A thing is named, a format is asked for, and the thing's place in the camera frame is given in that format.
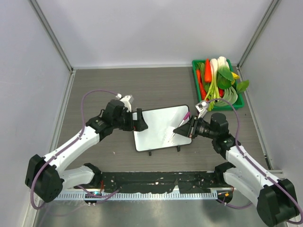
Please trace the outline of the magenta capped white marker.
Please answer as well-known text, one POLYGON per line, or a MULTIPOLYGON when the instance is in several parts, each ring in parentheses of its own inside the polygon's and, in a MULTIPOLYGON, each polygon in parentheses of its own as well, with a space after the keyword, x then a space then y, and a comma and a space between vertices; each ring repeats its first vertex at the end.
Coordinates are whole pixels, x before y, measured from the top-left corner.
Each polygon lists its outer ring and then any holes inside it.
MULTIPOLYGON (((185 121, 186 121, 189 117, 190 117, 190 112, 187 112, 187 113, 185 114, 185 116, 183 117, 182 121, 180 122, 180 124, 178 125, 178 127, 182 126, 182 125, 185 123, 185 121)), ((173 139, 173 137, 174 137, 175 135, 176 135, 176 134, 173 132, 173 134, 172 134, 171 137, 169 138, 168 142, 170 142, 170 141, 173 139)))

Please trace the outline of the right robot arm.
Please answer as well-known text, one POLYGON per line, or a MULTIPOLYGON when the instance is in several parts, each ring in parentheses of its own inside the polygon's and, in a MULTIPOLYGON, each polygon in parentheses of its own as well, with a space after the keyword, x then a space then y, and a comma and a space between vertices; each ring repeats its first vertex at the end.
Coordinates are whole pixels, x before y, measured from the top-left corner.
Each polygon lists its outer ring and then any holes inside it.
POLYGON ((214 150, 226 160, 215 167, 215 184, 236 188, 256 207, 267 226, 273 227, 302 214, 294 185, 271 174, 251 157, 230 134, 224 114, 212 114, 210 122, 192 116, 173 132, 191 139, 197 136, 211 139, 214 150))

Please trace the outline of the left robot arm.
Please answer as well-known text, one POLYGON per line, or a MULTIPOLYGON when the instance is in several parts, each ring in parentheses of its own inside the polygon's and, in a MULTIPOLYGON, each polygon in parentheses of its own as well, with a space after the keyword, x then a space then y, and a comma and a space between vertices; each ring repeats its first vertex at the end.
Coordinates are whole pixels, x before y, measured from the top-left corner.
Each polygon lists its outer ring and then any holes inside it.
POLYGON ((69 141, 43 157, 30 158, 25 184, 30 188, 30 198, 39 196, 44 202, 53 201, 61 191, 75 186, 97 188, 102 181, 98 167, 86 163, 79 168, 67 167, 83 152, 112 134, 113 130, 144 131, 148 125, 140 108, 132 112, 125 98, 111 100, 101 113, 89 119, 69 141))

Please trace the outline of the white whiteboard black frame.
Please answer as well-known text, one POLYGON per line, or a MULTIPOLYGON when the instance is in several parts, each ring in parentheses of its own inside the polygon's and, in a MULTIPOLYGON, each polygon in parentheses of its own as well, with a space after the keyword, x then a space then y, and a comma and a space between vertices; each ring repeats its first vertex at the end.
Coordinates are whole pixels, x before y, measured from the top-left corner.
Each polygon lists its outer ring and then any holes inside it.
POLYGON ((148 129, 134 132, 136 151, 151 151, 190 144, 192 142, 190 138, 178 134, 168 142, 173 130, 178 127, 187 112, 189 112, 188 105, 143 110, 148 129))

